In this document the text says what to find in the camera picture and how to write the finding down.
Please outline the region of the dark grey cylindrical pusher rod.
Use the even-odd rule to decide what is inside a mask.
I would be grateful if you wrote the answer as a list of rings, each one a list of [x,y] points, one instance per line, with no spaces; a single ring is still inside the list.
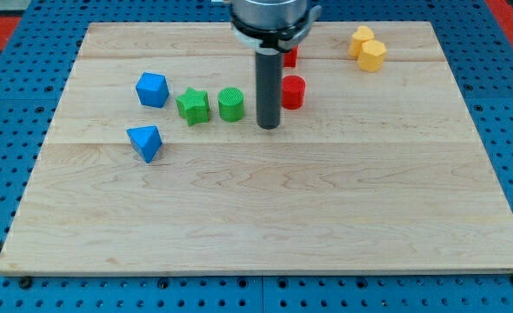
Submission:
[[[255,54],[256,122],[265,130],[280,124],[282,102],[283,55]]]

